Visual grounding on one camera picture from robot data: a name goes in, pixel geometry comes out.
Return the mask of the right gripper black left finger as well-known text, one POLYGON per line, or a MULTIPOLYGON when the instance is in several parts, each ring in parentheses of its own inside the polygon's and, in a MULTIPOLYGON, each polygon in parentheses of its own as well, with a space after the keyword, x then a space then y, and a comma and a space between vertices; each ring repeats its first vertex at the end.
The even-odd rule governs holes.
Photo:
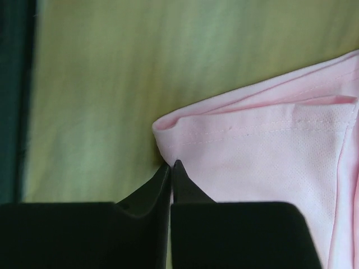
POLYGON ((2 268, 165 268, 170 168, 120 202, 1 206, 2 268))

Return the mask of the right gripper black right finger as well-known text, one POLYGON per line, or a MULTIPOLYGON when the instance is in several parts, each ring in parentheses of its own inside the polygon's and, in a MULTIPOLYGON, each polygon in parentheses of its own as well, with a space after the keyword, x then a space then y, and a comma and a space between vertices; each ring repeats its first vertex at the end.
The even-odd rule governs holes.
POLYGON ((217 203, 172 170, 173 268, 320 268, 306 220, 285 202, 217 203))

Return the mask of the light pink t shirt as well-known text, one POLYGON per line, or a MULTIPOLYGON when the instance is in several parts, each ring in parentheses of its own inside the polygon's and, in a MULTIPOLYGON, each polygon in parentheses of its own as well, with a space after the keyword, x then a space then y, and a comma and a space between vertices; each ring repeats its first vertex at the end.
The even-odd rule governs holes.
POLYGON ((358 51, 242 87, 153 123, 217 202, 284 201, 304 215, 324 268, 358 267, 358 51))

